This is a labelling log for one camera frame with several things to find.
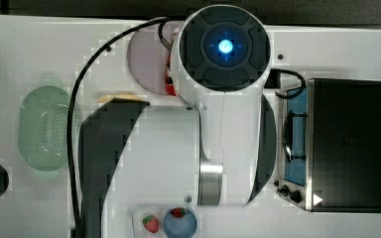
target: glowing blue light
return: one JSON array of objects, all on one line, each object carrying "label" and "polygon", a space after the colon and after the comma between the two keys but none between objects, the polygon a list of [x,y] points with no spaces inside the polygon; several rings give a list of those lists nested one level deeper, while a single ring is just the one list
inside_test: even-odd
[{"label": "glowing blue light", "polygon": [[229,54],[233,50],[233,44],[228,40],[222,40],[218,44],[218,49],[224,54]]}]

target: small white label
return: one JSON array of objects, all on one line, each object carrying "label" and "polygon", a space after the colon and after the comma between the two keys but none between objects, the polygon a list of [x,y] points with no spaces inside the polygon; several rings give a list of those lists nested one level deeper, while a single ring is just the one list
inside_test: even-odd
[{"label": "small white label", "polygon": [[317,195],[314,194],[314,205],[320,203],[322,201],[322,198],[318,197]]}]

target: black device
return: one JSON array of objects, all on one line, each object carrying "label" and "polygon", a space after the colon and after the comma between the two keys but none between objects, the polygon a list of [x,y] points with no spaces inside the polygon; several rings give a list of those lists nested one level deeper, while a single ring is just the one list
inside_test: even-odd
[{"label": "black device", "polygon": [[313,212],[381,213],[381,81],[310,79],[283,109],[280,196]]}]

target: wire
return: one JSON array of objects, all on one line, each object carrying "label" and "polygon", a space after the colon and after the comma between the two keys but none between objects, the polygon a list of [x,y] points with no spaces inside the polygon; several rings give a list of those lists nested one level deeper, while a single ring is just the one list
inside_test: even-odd
[{"label": "wire", "polygon": [[163,27],[164,25],[166,25],[166,23],[169,22],[169,21],[166,21],[166,22],[163,22],[160,24],[159,26],[159,30],[158,30],[158,33],[159,33],[159,39],[160,39],[160,42],[163,44],[163,46],[165,46],[165,48],[170,52],[172,50],[172,44],[169,43],[166,38],[163,37]]},{"label": "wire", "polygon": [[284,94],[276,92],[275,95],[277,95],[278,97],[283,98],[283,99],[292,99],[292,98],[295,98],[295,97],[299,96],[300,94],[302,94],[302,92],[305,90],[306,81],[302,77],[302,75],[299,74],[298,72],[287,70],[287,69],[278,69],[278,68],[274,68],[274,70],[281,72],[281,73],[286,73],[286,74],[296,76],[299,79],[299,81],[302,83],[302,86],[299,88],[299,90],[296,93],[294,93],[292,95],[284,95]]},{"label": "wire", "polygon": [[66,143],[67,143],[67,163],[68,163],[68,168],[69,168],[69,180],[70,180],[70,193],[71,193],[71,198],[72,198],[72,209],[73,209],[73,218],[75,222],[75,236],[76,237],[84,237],[85,234],[83,234],[83,224],[84,222],[80,220],[80,215],[79,215],[79,206],[78,206],[78,194],[76,190],[76,179],[75,179],[75,166],[73,163],[73,147],[72,147],[72,116],[73,116],[73,109],[75,106],[75,99],[76,95],[78,93],[79,86],[83,80],[83,77],[85,76],[86,72],[88,69],[91,67],[91,65],[95,62],[95,60],[103,53],[105,50],[110,48],[110,46],[117,42],[119,39],[125,37],[126,35],[129,35],[133,32],[136,32],[140,29],[153,26],[159,23],[166,23],[169,21],[168,18],[163,18],[163,19],[156,19],[156,20],[151,20],[146,23],[143,23],[141,25],[138,25],[136,27],[133,27],[110,41],[108,41],[106,44],[104,44],[98,51],[91,57],[91,59],[88,60],[88,62],[85,64],[83,67],[82,71],[80,72],[78,78],[76,79],[75,85],[73,86],[72,89],[72,94],[70,97],[69,101],[69,110],[67,112],[67,123],[66,123]]}]

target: black handle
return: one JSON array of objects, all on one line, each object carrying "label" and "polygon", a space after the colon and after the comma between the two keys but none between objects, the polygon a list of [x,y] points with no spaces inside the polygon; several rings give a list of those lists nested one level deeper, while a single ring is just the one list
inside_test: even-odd
[{"label": "black handle", "polygon": [[286,155],[287,161],[290,163],[292,159],[305,159],[306,157],[295,157],[292,156],[293,148],[293,118],[294,117],[308,117],[307,113],[294,113],[290,111],[284,121],[284,135],[283,135],[283,150]]}]

